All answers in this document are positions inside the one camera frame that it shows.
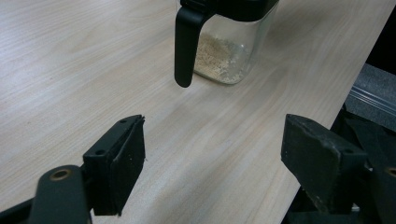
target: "screw hole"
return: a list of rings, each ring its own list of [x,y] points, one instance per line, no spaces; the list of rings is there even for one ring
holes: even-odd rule
[[[388,173],[389,175],[396,177],[396,168],[395,167],[389,167],[388,168]]]
[[[105,151],[102,150],[102,149],[99,149],[99,150],[95,151],[95,155],[100,156],[100,155],[103,155],[103,154],[105,154]]]
[[[69,177],[71,175],[72,171],[68,170],[68,169],[62,169],[62,170],[58,170],[56,172],[54,172],[49,179],[52,181],[59,181],[59,180],[63,180],[66,179],[67,177]]]

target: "black handle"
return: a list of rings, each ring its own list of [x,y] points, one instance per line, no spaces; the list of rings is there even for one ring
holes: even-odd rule
[[[192,81],[199,34],[204,23],[215,12],[203,12],[181,7],[176,16],[175,33],[175,80],[181,87],[187,88]]]

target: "gray floor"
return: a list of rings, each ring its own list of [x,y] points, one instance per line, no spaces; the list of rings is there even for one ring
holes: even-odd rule
[[[396,76],[365,64],[346,98],[346,109],[396,132]]]

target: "light wood grain surface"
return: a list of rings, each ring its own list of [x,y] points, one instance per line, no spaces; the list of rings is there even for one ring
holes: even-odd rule
[[[1,0],[0,209],[143,114],[143,172],[122,217],[94,223],[279,223],[299,187],[280,161],[285,115],[330,127],[394,6],[281,0],[242,82],[182,89],[174,0]]]

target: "wooden table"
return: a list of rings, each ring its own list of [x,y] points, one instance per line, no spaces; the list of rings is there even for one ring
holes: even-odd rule
[[[281,0],[242,82],[182,89],[174,0],[0,1],[0,209],[143,114],[143,172],[122,217],[94,223],[279,223],[299,188],[280,161],[285,115],[330,127],[394,6]]]

